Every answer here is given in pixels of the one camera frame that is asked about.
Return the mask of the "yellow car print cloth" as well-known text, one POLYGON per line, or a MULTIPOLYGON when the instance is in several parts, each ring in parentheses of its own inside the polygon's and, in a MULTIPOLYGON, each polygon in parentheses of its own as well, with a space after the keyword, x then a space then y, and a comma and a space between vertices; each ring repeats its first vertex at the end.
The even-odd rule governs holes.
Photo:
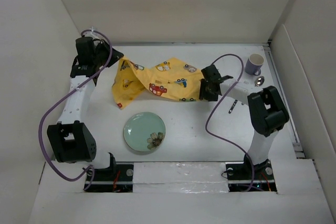
POLYGON ((152 68, 123 58, 118 65, 112 94, 120 109, 145 91, 158 98, 193 102, 199 99, 202 78, 199 69, 177 58, 165 60, 152 68))

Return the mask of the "green floral plate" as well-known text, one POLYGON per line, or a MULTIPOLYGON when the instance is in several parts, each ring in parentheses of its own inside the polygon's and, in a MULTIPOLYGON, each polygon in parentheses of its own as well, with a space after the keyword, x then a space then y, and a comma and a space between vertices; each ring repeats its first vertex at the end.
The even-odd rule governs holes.
POLYGON ((155 113, 141 112, 129 118, 123 129, 127 146, 133 151, 149 153, 156 150, 164 141, 166 127, 155 113))

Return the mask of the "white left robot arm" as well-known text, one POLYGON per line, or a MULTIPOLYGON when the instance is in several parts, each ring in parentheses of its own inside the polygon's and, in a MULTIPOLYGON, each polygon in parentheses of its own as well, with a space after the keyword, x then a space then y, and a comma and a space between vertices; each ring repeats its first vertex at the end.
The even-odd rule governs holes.
POLYGON ((70 72, 70 91, 57 123, 48 126, 47 136, 55 158, 60 163, 92 162, 97 154, 94 137, 84 124, 90 97, 97 85, 94 74, 107 63, 118 62, 123 53, 111 49, 108 43, 91 36, 76 40, 77 56, 70 72))

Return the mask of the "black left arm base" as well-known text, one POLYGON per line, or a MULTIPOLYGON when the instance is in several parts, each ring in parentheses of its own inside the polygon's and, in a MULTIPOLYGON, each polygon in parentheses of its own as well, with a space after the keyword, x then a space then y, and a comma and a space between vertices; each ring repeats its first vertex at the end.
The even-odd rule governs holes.
POLYGON ((117 163, 114 170, 110 168, 95 170, 93 181, 87 175, 84 191, 88 193, 132 193, 133 163, 117 163))

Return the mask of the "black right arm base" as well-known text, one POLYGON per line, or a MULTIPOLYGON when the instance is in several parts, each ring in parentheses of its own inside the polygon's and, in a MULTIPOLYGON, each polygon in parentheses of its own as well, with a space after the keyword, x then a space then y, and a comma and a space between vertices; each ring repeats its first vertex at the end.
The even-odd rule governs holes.
POLYGON ((255 168, 252 176, 251 168, 244 162, 227 162, 221 176, 227 179, 229 192, 277 192, 271 162, 255 168))

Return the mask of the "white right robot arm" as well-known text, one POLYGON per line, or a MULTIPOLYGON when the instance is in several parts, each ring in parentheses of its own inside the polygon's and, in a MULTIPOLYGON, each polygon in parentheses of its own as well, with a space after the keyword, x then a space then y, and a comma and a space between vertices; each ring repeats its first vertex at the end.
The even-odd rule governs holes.
POLYGON ((220 95, 227 95, 248 106, 254 136, 246 154, 250 162, 243 165, 243 173, 247 178, 256 178, 261 174, 261 164, 268 160, 275 137, 289 121, 278 89, 274 86, 253 87, 232 76, 222 77, 214 65, 201 72, 200 100, 217 101, 220 95))

